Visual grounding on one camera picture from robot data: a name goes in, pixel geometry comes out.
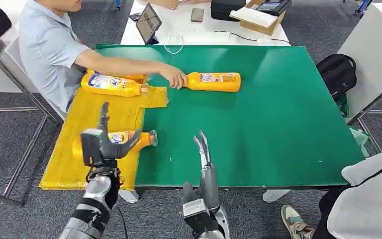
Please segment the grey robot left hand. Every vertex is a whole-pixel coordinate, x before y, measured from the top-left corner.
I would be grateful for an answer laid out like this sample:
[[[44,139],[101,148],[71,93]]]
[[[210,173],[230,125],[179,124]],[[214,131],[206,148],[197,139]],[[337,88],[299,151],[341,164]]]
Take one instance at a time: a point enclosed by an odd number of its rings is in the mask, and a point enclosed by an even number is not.
[[[108,102],[104,102],[99,114],[98,129],[102,130],[100,151],[104,159],[121,159],[138,143],[141,137],[141,130],[136,130],[132,138],[128,139],[124,144],[112,143],[108,138],[107,132],[107,123],[109,120],[109,117],[107,116],[108,105]]]

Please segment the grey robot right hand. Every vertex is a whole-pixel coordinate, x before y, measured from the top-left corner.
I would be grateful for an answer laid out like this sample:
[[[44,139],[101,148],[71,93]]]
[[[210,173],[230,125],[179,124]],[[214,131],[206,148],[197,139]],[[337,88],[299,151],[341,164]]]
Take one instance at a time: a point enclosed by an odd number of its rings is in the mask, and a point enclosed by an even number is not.
[[[214,164],[211,162],[208,140],[203,131],[199,132],[199,136],[193,136],[193,140],[198,146],[200,154],[201,175],[199,187],[194,189],[189,182],[183,184],[183,200],[182,203],[192,202],[197,199],[203,199],[206,208],[215,214],[219,208],[219,190],[217,173]]]

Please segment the person's hand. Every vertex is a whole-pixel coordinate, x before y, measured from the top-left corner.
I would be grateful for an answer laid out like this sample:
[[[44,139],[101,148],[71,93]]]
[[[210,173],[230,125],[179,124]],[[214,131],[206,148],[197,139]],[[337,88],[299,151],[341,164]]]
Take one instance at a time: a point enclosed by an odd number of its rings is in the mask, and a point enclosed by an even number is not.
[[[171,88],[175,88],[177,90],[185,87],[188,83],[188,78],[185,73],[183,73],[180,69],[168,64],[163,64],[161,66],[159,74],[168,80]]]

